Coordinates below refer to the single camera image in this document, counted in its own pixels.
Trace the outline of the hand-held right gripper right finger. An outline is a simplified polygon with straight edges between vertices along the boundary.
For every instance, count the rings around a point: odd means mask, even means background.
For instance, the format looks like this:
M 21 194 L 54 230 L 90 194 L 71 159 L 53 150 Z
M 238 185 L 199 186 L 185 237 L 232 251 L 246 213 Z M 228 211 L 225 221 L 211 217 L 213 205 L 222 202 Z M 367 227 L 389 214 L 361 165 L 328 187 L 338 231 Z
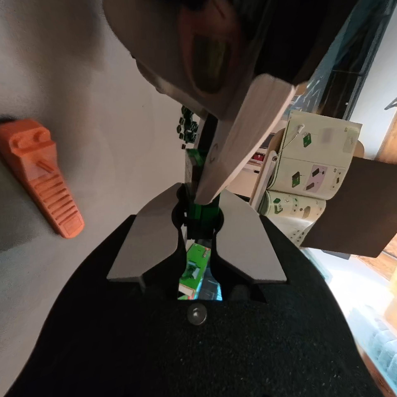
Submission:
M 216 252 L 247 281 L 285 283 L 287 277 L 277 258 L 259 214 L 234 193 L 220 194 L 223 224 L 216 234 Z

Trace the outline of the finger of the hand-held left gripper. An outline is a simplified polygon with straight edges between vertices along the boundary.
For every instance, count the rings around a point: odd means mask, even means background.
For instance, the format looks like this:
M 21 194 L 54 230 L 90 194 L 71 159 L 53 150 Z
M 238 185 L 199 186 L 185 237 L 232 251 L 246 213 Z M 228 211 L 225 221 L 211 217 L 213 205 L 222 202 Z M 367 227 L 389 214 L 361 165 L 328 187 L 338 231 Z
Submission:
M 269 74 L 251 82 L 234 121 L 218 122 L 195 204 L 210 204 L 235 179 L 274 130 L 296 91 L 296 85 Z

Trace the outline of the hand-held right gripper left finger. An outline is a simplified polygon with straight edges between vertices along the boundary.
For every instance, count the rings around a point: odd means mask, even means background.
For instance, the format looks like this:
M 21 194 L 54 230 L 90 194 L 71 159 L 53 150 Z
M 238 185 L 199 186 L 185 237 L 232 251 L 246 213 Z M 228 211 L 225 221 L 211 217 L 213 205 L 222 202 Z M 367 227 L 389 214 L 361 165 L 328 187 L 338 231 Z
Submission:
M 141 208 L 107 275 L 108 281 L 144 284 L 144 274 L 176 252 L 180 236 L 185 246 L 186 226 L 177 226 L 172 220 L 182 186 L 181 182 L 172 185 Z

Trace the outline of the green lego model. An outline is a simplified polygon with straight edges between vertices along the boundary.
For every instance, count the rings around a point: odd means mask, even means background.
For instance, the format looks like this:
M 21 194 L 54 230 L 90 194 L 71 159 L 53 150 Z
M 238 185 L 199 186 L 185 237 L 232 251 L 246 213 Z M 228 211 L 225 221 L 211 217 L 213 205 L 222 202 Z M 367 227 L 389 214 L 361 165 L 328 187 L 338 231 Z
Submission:
M 210 204 L 195 204 L 196 192 L 206 160 L 206 152 L 195 148 L 185 149 L 185 225 L 187 239 L 212 239 L 219 225 L 220 195 Z

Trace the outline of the green lego box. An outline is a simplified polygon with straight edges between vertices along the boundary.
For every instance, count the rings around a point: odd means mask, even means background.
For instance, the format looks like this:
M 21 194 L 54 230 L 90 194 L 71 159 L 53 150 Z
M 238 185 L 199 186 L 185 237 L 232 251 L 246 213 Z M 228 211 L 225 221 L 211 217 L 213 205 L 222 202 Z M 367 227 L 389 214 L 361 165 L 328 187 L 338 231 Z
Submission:
M 185 271 L 179 279 L 178 300 L 194 300 L 198 297 L 210 256 L 211 248 L 197 243 L 191 245 Z

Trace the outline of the person's left hand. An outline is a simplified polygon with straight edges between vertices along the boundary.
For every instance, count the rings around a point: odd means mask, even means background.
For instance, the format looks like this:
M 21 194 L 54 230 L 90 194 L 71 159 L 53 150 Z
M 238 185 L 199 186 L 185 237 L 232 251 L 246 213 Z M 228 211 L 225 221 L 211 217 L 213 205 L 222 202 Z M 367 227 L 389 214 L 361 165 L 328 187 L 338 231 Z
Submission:
M 230 1 L 183 3 L 177 29 L 185 71 L 202 96 L 222 91 L 240 63 L 246 40 Z

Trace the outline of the cluster of dark green plates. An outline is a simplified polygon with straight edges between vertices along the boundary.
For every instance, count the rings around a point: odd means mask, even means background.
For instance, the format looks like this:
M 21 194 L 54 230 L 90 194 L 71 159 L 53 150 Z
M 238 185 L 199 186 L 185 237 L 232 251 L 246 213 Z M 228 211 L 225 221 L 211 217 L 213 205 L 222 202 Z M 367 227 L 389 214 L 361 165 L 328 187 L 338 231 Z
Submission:
M 198 124 L 193 120 L 194 113 L 185 106 L 181 107 L 181 117 L 179 124 L 176 127 L 179 139 L 184 143 L 181 146 L 182 150 L 186 149 L 187 144 L 194 144 L 197 137 Z

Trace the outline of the dark flat board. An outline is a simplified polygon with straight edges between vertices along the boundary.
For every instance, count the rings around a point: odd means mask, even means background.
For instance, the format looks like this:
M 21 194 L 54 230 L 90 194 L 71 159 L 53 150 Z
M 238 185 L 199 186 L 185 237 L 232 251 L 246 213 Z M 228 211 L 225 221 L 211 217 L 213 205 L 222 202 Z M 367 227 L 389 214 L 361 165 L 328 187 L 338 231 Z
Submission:
M 301 246 L 377 257 L 397 231 L 397 166 L 353 157 Z

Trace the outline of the orange brick separator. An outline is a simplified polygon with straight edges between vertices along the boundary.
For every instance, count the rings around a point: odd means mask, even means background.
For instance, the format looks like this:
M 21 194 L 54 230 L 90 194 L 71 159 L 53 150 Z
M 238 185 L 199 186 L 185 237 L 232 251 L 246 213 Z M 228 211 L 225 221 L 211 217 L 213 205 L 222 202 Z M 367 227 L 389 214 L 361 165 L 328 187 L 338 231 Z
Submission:
M 50 131 L 32 119 L 2 122 L 1 157 L 53 230 L 72 239 L 85 222 L 58 166 Z

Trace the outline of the pale blue fabric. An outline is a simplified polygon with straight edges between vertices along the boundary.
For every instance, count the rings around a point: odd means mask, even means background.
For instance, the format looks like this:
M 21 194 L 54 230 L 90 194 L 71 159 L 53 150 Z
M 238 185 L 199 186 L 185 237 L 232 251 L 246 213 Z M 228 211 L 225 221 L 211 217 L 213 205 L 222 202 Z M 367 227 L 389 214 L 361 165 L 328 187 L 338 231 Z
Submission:
M 396 331 L 370 306 L 352 308 L 347 323 L 358 345 L 396 393 Z

